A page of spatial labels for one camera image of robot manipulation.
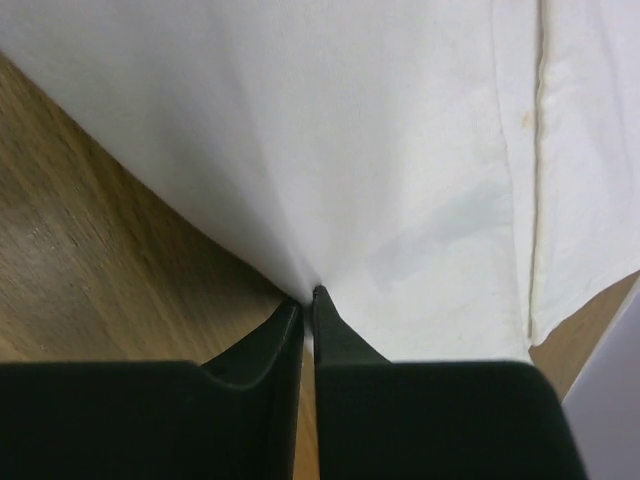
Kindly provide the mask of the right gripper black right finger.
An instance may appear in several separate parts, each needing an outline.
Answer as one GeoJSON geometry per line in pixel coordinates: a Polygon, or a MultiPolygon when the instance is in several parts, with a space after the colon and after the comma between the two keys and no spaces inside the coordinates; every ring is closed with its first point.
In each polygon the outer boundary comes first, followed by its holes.
{"type": "Polygon", "coordinates": [[[555,391],[517,361],[394,363],[313,293],[324,479],[582,479],[555,391]]]}

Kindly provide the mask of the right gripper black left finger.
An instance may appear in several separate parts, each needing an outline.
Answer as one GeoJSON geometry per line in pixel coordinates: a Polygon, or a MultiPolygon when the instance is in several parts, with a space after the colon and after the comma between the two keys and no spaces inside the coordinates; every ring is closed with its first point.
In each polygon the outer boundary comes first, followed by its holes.
{"type": "Polygon", "coordinates": [[[302,310],[281,303],[204,364],[5,363],[5,479],[289,479],[302,310]]]}

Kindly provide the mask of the white t shirt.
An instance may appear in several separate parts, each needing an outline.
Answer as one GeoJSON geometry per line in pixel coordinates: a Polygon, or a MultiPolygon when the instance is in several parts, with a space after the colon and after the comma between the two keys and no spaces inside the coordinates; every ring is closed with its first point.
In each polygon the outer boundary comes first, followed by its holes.
{"type": "Polygon", "coordinates": [[[639,268],[635,1],[5,1],[1,49],[388,359],[523,359],[639,268]]]}

